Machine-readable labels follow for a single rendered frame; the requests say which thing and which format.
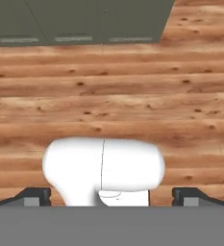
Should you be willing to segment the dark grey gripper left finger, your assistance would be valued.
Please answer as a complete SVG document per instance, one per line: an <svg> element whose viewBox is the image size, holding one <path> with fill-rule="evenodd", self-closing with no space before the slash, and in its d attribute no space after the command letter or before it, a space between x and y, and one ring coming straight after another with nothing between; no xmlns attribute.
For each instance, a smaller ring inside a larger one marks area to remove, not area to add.
<svg viewBox="0 0 224 246"><path fill-rule="evenodd" d="M26 187L13 197L0 201L0 206L48 207L51 205L49 187Z"/></svg>

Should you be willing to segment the white rounded object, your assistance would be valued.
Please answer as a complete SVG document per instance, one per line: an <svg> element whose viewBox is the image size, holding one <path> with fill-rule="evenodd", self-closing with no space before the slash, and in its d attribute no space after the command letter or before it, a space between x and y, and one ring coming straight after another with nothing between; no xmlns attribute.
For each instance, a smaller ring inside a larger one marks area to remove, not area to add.
<svg viewBox="0 0 224 246"><path fill-rule="evenodd" d="M126 138L56 139L42 158L45 179L68 207L96 207L101 191L139 192L157 188L165 171L153 143Z"/></svg>

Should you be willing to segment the dark grey-green cupboard run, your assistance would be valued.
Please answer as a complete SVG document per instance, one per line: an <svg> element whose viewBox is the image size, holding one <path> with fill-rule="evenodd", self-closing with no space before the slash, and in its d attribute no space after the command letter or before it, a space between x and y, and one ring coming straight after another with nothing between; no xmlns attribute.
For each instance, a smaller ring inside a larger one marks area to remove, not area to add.
<svg viewBox="0 0 224 246"><path fill-rule="evenodd" d="M0 0L0 47L157 43L175 0Z"/></svg>

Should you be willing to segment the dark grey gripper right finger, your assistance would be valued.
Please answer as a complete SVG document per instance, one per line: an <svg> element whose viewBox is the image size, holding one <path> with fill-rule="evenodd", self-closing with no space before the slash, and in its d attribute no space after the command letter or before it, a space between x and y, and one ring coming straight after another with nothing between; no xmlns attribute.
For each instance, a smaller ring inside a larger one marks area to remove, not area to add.
<svg viewBox="0 0 224 246"><path fill-rule="evenodd" d="M174 187L173 207L224 206L224 201L208 196L196 187Z"/></svg>

